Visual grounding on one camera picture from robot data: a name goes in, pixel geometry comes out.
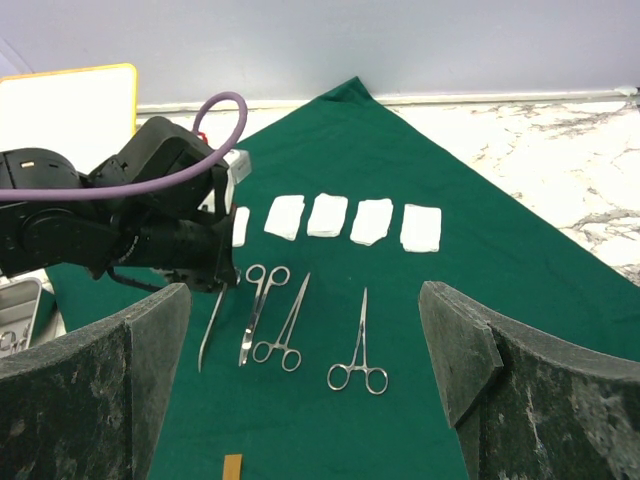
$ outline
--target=metal tray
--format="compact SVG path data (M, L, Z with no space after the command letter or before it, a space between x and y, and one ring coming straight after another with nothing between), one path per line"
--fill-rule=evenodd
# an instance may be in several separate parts
M0 287L0 358L29 348L34 326L49 320L54 298L37 278Z

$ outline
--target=white marble surface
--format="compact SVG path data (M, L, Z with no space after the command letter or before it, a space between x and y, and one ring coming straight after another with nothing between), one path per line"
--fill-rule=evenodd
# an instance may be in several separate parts
M631 100L391 110L640 285L640 113ZM289 110L251 112L245 136ZM174 121L190 127L192 117ZM205 118L221 143L232 113Z

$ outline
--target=white board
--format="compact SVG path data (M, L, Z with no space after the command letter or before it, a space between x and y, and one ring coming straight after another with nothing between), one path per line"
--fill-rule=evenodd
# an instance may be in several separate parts
M0 79L0 151L46 148L89 173L135 132L136 94L129 64Z

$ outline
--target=wooden block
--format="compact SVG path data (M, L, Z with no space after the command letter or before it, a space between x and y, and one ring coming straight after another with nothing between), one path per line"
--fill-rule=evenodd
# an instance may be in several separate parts
M240 480L242 471L242 454L225 455L222 480Z

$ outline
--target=purple cable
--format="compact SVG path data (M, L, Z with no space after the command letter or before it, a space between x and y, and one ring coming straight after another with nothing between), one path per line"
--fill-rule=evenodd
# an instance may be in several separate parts
M111 198L129 197L133 195L142 195L145 193L155 192L156 190L162 190L169 188L182 182L200 175L206 172L222 158L229 153L244 131L244 127L247 124L247 103L239 94L235 92L221 92L214 95L207 100L204 105L198 111L196 118L193 122L193 133L198 133L200 128L200 122L207 114L207 112L216 103L223 100L232 100L238 105L239 115L238 123L236 123L233 132L229 138L220 145L220 148L213 152L208 157L202 159L202 161L192 165L189 168L185 168L177 173L167 175L166 177L149 180L146 182L132 183L130 185L122 185L120 187L100 187L100 188L87 188L84 190L76 189L17 189L7 190L0 189L0 202L41 202L41 201L73 201L73 200L106 200Z

